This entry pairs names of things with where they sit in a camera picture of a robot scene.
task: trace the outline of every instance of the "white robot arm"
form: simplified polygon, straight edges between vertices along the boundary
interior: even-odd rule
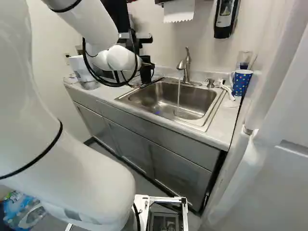
[[[117,42],[116,27],[99,0],[45,2],[54,10],[73,4],[58,14],[97,49]],[[133,176],[72,137],[40,99],[26,1],[1,0],[0,21],[0,184],[37,197],[68,223],[120,231],[134,202]]]
[[[100,0],[43,0],[87,40],[91,61],[102,70],[132,70],[135,54],[116,45],[118,30]]]

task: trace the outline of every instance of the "sink basin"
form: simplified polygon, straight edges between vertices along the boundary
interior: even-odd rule
[[[178,87],[176,80],[165,78],[117,100],[167,119],[204,126],[223,90],[181,84],[178,111]]]

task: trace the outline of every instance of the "white countertop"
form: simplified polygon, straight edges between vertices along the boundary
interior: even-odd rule
[[[93,97],[93,100],[104,102],[110,106],[116,107],[120,110],[143,118],[145,120],[151,121],[155,124],[176,131],[180,134],[191,137],[200,142],[206,143],[224,151],[229,150],[239,107],[226,106],[230,102],[228,94],[225,94],[207,131],[201,132],[197,129],[190,128],[184,124],[180,124],[175,121],[154,115],[126,103],[116,101],[115,99],[117,97],[133,90],[133,88],[129,86],[111,88],[105,85],[100,85],[99,88],[94,90],[85,90],[81,87],[79,83],[71,85],[65,83],[65,86],[88,94],[89,96]]]

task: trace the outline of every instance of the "polka dot mug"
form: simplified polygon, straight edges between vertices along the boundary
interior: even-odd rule
[[[233,78],[232,95],[242,96],[248,87],[249,81],[254,72],[250,70],[236,70]]]

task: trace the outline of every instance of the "soap dispenser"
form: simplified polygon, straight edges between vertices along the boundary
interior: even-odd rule
[[[234,32],[241,0],[217,0],[214,37],[225,39]]]

